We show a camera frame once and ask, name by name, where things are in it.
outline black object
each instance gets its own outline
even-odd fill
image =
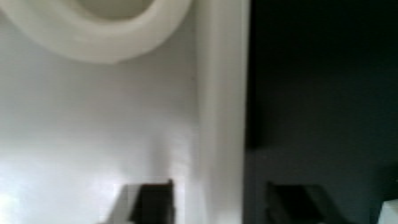
[[[174,184],[144,184],[128,221],[135,224],[174,224]]]
[[[348,224],[318,185],[266,186],[270,224]]]

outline gray wall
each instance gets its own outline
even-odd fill
[[[319,184],[346,219],[398,198],[398,8],[254,1],[245,223],[264,182]]]

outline white wall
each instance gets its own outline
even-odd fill
[[[183,186],[195,113],[192,19],[149,55],[101,66],[49,53],[0,16],[1,224],[94,224],[124,184],[172,176]]]

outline white surface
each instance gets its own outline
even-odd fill
[[[241,223],[248,1],[197,2],[206,224]]]
[[[28,37],[55,53],[108,64],[160,46],[183,21],[190,1],[154,0],[144,7],[142,0],[112,5],[108,0],[97,0],[96,4],[110,11],[126,11],[126,7],[133,7],[133,11],[142,9],[133,18],[117,20],[99,17],[78,0],[0,0],[0,8]]]
[[[192,17],[117,66],[53,55],[0,17],[1,224],[97,224],[124,184],[168,178],[186,223],[195,97]]]
[[[122,186],[167,178],[177,224],[241,223],[248,3],[195,6],[197,26],[117,66],[56,57],[0,17],[1,224],[119,224]]]
[[[378,224],[396,224],[396,223],[398,223],[398,200],[392,200],[383,202]]]

